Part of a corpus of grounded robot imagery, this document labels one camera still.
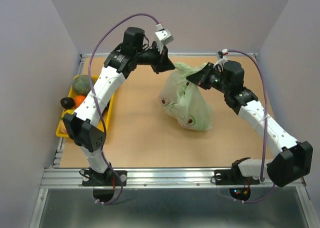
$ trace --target tan table surface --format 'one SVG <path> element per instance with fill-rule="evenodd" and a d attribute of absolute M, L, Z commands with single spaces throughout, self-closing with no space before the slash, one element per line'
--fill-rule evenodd
<path fill-rule="evenodd" d="M 105 57 L 92 62 L 91 75 L 99 75 Z M 173 57 L 172 62 L 184 62 L 192 67 L 215 62 L 215 57 Z M 244 84 L 263 102 L 263 90 L 256 67 L 246 57 L 230 56 L 244 68 Z M 88 73 L 89 58 L 83 74 Z M 229 167 L 244 157 L 260 159 L 262 138 L 230 109 L 217 90 L 202 90 L 212 105 L 213 126 L 208 132 L 187 130 L 165 114 L 158 95 L 171 72 L 155 74 L 150 66 L 138 66 L 115 93 L 114 107 L 107 141 L 103 147 L 114 167 Z M 272 158 L 268 149 L 267 158 Z M 67 139 L 60 167 L 86 168 L 88 162 L 80 148 Z"/>

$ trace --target gray wall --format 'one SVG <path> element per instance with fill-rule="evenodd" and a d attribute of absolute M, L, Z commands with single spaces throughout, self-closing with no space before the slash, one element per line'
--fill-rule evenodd
<path fill-rule="evenodd" d="M 288 0 L 52 0 L 81 54 L 92 53 L 112 25 L 137 12 L 150 13 L 173 33 L 170 52 L 216 52 L 223 48 L 257 52 Z M 154 23 L 136 18 L 116 30 L 99 53 L 113 50 L 128 26 Z"/>
<path fill-rule="evenodd" d="M 0 221 L 26 228 L 79 55 L 51 0 L 0 0 Z"/>
<path fill-rule="evenodd" d="M 289 0 L 259 52 L 275 117 L 314 148 L 305 177 L 320 217 L 320 2 Z"/>

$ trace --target green plastic bag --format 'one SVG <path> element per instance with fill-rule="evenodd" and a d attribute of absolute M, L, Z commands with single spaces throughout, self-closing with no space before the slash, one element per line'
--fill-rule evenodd
<path fill-rule="evenodd" d="M 208 131 L 212 128 L 213 110 L 201 95 L 199 88 L 186 77 L 200 71 L 206 64 L 192 68 L 178 62 L 159 94 L 159 102 L 170 117 L 186 129 Z"/>

